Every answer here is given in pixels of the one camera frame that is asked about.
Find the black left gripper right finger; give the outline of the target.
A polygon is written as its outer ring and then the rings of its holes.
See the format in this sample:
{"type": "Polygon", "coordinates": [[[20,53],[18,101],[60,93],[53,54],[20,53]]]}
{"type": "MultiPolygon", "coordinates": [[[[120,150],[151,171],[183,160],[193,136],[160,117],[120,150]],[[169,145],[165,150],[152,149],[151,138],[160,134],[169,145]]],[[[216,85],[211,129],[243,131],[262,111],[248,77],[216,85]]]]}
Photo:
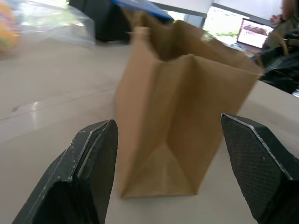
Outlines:
{"type": "Polygon", "coordinates": [[[251,119],[223,113],[221,126],[252,217],[258,224],[299,224],[299,159],[251,119]]]}

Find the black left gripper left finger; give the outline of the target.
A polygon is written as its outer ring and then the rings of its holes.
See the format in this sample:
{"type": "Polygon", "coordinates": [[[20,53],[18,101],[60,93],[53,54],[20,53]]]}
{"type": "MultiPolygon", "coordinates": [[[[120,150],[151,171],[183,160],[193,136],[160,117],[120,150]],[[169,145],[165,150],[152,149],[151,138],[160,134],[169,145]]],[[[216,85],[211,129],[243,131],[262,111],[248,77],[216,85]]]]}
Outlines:
{"type": "Polygon", "coordinates": [[[117,148],[118,127],[112,119],[78,131],[12,224],[105,224],[117,148]]]}

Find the brown paper bag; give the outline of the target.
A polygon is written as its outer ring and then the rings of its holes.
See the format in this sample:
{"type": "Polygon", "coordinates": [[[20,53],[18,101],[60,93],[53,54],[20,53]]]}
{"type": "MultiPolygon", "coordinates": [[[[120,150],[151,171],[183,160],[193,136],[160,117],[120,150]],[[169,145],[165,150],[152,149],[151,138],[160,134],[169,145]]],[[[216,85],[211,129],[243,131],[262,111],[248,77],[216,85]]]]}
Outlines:
{"type": "Polygon", "coordinates": [[[116,91],[121,198],[197,194],[223,133],[263,74],[260,61],[184,21],[125,9],[133,33],[116,91]]]}

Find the clear plastic bag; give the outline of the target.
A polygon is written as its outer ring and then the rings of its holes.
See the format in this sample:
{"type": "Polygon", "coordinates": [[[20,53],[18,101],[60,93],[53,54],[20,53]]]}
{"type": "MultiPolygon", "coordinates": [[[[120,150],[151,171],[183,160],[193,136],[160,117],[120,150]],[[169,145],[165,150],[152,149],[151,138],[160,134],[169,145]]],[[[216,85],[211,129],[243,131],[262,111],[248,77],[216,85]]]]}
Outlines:
{"type": "Polygon", "coordinates": [[[5,0],[16,17],[17,33],[28,42],[55,39],[93,47],[94,21],[68,0],[5,0]]]}

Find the yellow plush toy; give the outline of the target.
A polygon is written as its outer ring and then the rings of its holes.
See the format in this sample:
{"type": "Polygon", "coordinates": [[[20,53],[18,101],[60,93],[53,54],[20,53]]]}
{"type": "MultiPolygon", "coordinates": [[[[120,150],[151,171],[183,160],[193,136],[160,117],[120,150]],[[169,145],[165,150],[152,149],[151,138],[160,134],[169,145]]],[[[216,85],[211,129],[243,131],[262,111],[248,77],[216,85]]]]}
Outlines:
{"type": "Polygon", "coordinates": [[[0,0],[0,52],[11,50],[18,39],[19,34],[13,11],[7,2],[0,0]]]}

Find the black chair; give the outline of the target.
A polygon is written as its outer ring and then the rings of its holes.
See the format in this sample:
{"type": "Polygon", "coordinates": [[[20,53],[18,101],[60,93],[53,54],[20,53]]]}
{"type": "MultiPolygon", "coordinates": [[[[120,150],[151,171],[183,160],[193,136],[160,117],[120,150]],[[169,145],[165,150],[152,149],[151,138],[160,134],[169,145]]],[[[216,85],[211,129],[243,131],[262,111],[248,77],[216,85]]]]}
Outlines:
{"type": "Polygon", "coordinates": [[[278,46],[252,57],[263,68],[260,81],[299,98],[299,28],[284,37],[275,36],[278,46]]]}

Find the open laptop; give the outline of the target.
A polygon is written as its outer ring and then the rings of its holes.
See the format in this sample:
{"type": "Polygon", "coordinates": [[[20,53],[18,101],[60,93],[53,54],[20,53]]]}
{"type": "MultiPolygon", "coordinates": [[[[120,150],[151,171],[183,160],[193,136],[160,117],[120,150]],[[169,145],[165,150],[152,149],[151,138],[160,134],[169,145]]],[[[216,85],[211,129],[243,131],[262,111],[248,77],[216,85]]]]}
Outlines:
{"type": "Polygon", "coordinates": [[[244,52],[258,53],[262,50],[266,39],[273,30],[274,28],[271,26],[243,18],[237,39],[235,43],[229,46],[244,52]]]}

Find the seated person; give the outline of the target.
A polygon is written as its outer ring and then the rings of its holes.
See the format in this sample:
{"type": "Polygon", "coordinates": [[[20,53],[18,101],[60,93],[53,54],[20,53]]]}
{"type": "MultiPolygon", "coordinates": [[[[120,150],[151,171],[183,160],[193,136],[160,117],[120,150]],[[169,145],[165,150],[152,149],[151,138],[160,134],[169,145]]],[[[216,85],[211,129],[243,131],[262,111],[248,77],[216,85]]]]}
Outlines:
{"type": "Polygon", "coordinates": [[[276,27],[269,33],[262,50],[272,49],[281,44],[281,38],[299,28],[299,0],[282,0],[282,13],[270,19],[276,27]]]}

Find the black box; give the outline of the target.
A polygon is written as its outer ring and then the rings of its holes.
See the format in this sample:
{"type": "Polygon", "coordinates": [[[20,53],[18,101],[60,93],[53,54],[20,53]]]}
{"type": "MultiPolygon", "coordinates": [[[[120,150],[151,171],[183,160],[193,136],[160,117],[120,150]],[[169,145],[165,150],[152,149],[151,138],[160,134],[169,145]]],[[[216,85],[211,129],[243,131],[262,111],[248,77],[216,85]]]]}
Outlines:
{"type": "Polygon", "coordinates": [[[95,38],[101,42],[129,42],[131,31],[128,20],[113,0],[69,0],[94,21],[95,38]]]}

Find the blue flat board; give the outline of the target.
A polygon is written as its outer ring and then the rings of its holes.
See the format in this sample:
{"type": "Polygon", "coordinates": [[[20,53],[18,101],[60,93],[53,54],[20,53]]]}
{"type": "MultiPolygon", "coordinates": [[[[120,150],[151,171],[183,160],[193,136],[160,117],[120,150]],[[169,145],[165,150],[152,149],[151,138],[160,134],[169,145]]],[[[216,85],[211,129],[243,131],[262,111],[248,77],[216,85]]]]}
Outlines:
{"type": "Polygon", "coordinates": [[[155,17],[160,17],[170,21],[173,20],[169,14],[149,0],[112,0],[112,2],[123,9],[143,11],[155,17]]]}

